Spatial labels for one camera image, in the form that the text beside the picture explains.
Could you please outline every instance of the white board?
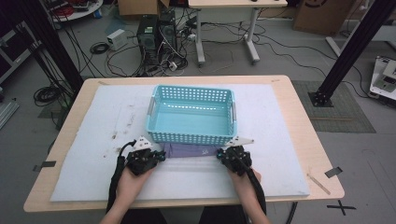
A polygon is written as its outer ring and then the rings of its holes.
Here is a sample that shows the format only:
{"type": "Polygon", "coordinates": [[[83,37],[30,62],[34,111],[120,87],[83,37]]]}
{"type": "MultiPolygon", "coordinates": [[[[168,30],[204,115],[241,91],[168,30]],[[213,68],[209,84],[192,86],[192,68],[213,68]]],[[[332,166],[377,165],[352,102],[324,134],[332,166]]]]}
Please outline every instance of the white board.
{"type": "MultiPolygon", "coordinates": [[[[101,86],[64,161],[52,202],[106,201],[118,148],[144,135],[155,86],[101,86]]],[[[262,174],[267,197],[309,195],[289,132],[270,85],[202,85],[234,91],[238,135],[253,168],[262,174]]],[[[127,147],[124,156],[130,151],[127,147]]],[[[226,167],[215,157],[161,162],[137,200],[235,198],[226,167]]]]}

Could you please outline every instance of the floor mat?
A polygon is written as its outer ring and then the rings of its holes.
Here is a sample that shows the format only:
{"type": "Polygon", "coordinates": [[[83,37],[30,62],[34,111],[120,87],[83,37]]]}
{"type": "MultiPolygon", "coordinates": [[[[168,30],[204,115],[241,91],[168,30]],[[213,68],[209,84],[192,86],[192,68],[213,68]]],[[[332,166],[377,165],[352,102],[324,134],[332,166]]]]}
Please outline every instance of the floor mat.
{"type": "Polygon", "coordinates": [[[317,91],[320,81],[292,81],[306,114],[317,132],[376,133],[349,89],[341,83],[332,96],[334,107],[314,107],[308,96],[317,91]]]}

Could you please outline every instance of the computer tower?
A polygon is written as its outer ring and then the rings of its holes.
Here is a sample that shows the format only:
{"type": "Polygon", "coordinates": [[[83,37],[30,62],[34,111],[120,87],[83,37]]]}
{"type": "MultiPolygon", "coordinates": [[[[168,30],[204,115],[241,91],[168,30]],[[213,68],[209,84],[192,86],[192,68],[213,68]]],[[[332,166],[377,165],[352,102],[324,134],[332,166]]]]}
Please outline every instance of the computer tower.
{"type": "Polygon", "coordinates": [[[145,65],[158,64],[158,16],[143,15],[137,28],[137,41],[145,65]]]}
{"type": "Polygon", "coordinates": [[[174,10],[165,10],[159,18],[164,52],[177,51],[176,20],[174,10]]]}

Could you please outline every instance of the wooden table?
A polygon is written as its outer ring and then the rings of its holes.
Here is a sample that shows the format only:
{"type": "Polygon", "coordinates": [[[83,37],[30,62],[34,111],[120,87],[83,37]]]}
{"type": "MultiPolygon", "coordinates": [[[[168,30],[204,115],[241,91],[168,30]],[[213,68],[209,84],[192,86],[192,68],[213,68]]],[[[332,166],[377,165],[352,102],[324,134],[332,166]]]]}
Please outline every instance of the wooden table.
{"type": "MultiPolygon", "coordinates": [[[[273,87],[280,110],[289,129],[290,138],[296,150],[302,170],[304,174],[309,173],[314,176],[317,183],[306,176],[306,182],[311,192],[309,196],[282,197],[270,199],[267,200],[267,202],[340,199],[344,197],[344,190],[337,176],[328,178],[324,174],[332,169],[332,165],[323,146],[318,140],[318,136],[304,111],[297,93],[291,85],[289,78],[286,76],[96,78],[88,79],[84,82],[78,98],[47,157],[47,161],[56,161],[56,164],[54,167],[42,168],[25,202],[23,207],[24,210],[26,212],[46,212],[105,209],[107,202],[50,202],[50,196],[58,181],[64,158],[74,142],[78,128],[99,86],[156,84],[270,84],[273,87]]],[[[145,201],[135,203],[133,207],[200,206],[233,203],[238,203],[237,199],[145,201]]]]}
{"type": "Polygon", "coordinates": [[[245,21],[242,12],[244,8],[251,8],[250,13],[250,26],[248,30],[248,34],[244,36],[245,41],[247,43],[248,50],[252,57],[252,63],[256,63],[260,60],[259,54],[257,53],[256,48],[253,45],[252,37],[254,34],[254,28],[256,25],[256,20],[259,15],[259,11],[261,7],[285,7],[287,5],[286,0],[258,0],[257,2],[253,2],[251,0],[190,0],[189,6],[192,8],[197,8],[197,29],[196,29],[196,37],[195,37],[195,45],[197,49],[197,56],[198,56],[198,64],[201,66],[205,63],[205,55],[204,55],[204,48],[202,46],[202,30],[201,30],[201,22],[204,20],[202,19],[202,9],[208,10],[209,8],[227,8],[228,10],[233,9],[232,11],[226,12],[218,12],[216,11],[217,18],[226,17],[226,22],[233,21],[245,21]]]}

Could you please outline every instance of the desk leg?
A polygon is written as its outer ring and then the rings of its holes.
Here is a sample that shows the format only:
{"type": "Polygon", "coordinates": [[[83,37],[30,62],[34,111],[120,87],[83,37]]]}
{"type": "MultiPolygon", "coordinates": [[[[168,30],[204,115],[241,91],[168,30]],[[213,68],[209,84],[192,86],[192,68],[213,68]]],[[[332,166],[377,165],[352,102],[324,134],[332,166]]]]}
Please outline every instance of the desk leg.
{"type": "Polygon", "coordinates": [[[254,7],[251,12],[250,28],[248,30],[248,34],[245,35],[245,41],[247,42],[247,47],[250,52],[253,64],[260,60],[259,54],[257,53],[256,48],[254,48],[252,41],[252,37],[254,34],[254,27],[256,26],[256,20],[258,15],[259,15],[259,9],[257,7],[254,7]]]}
{"type": "Polygon", "coordinates": [[[195,46],[197,48],[198,66],[205,63],[204,48],[202,47],[202,34],[201,34],[201,9],[197,11],[197,34],[195,37],[195,46]]]}

